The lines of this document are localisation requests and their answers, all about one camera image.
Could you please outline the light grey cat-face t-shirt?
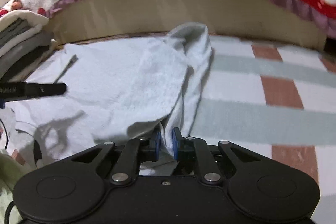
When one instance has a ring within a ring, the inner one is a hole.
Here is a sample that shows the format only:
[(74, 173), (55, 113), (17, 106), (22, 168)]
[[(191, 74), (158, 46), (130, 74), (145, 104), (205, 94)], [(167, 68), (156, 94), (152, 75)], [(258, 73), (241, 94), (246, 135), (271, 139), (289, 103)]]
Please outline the light grey cat-face t-shirt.
[(9, 153), (35, 169), (104, 141), (122, 144), (159, 130), (161, 162), (173, 155), (174, 128), (188, 136), (212, 49), (208, 28), (186, 23), (155, 38), (68, 44), (30, 83), (65, 83), (62, 96), (11, 102)]

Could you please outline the grey fleece folded garment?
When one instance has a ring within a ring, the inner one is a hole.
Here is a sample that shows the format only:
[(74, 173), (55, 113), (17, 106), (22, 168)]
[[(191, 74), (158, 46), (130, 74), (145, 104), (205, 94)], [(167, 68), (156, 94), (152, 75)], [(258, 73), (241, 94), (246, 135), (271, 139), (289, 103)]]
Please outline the grey fleece folded garment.
[(37, 47), (50, 46), (53, 34), (49, 32), (39, 32), (20, 42), (1, 57), (1, 77), (14, 65), (20, 58), (35, 50)]

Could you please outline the black folded garment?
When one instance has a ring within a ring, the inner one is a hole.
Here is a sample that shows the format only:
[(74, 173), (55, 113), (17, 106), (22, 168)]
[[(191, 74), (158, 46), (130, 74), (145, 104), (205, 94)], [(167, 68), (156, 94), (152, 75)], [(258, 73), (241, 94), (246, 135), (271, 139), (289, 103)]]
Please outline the black folded garment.
[(38, 46), (29, 53), (8, 52), (1, 57), (1, 82), (19, 82), (25, 80), (54, 51), (55, 45)]

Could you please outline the white folded garment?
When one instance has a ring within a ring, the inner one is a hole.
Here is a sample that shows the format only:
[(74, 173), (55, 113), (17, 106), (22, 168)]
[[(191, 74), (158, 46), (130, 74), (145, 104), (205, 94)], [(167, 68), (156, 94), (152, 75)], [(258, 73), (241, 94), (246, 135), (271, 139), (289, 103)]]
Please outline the white folded garment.
[(5, 42), (3, 46), (1, 46), (0, 49), (0, 57), (2, 57), (5, 53), (7, 53), (9, 50), (17, 46), (19, 43), (33, 37), (37, 33), (39, 33), (42, 30), (42, 25), (38, 24), (37, 26), (34, 26), (30, 28), (29, 30), (13, 37), (8, 42)]

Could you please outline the dark grey folded garment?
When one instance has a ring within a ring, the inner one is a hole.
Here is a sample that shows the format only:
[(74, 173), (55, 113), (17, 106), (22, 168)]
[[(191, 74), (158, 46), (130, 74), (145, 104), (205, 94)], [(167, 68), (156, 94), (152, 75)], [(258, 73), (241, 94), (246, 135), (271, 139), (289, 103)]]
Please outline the dark grey folded garment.
[(11, 25), (6, 27), (0, 33), (0, 46), (3, 46), (5, 42), (8, 42), (13, 37), (29, 30), (31, 26), (28, 24), (27, 20), (17, 19)]

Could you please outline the cream ribbed folded garment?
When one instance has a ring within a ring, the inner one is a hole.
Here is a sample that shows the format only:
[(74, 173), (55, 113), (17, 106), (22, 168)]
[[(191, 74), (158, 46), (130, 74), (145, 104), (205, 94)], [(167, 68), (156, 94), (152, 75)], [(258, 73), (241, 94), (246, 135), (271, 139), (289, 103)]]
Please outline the cream ribbed folded garment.
[(3, 15), (0, 19), (0, 31), (6, 29), (9, 25), (14, 23), (17, 19), (27, 20), (28, 24), (32, 27), (41, 25), (45, 26), (49, 22), (49, 18), (34, 13), (29, 10), (14, 10)]

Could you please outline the light green garment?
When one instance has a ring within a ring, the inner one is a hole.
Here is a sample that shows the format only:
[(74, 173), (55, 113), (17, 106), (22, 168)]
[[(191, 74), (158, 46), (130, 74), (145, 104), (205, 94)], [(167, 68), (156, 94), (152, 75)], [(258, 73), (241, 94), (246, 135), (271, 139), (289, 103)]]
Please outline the light green garment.
[(1, 223), (6, 223), (5, 212), (13, 201), (13, 190), (18, 180), (26, 174), (24, 167), (1, 149)]

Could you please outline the checkered pastel floor rug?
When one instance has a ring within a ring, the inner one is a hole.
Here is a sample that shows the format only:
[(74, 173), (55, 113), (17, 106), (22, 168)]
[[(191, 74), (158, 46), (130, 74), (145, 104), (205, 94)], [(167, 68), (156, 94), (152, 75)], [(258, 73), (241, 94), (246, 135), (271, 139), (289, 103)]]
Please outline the checkered pastel floor rug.
[[(230, 140), (319, 184), (317, 223), (335, 223), (335, 64), (318, 52), (210, 37), (210, 67), (189, 135)], [(1, 114), (9, 132), (15, 117)]]

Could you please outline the beige bed base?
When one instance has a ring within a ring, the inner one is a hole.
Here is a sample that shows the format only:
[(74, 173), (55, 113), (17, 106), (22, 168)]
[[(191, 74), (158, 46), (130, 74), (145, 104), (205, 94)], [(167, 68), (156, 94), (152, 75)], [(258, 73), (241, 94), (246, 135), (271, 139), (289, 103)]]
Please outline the beige bed base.
[(322, 50), (326, 36), (268, 0), (80, 0), (50, 19), (59, 44), (116, 35), (168, 32), (186, 22), (211, 34), (271, 40)]

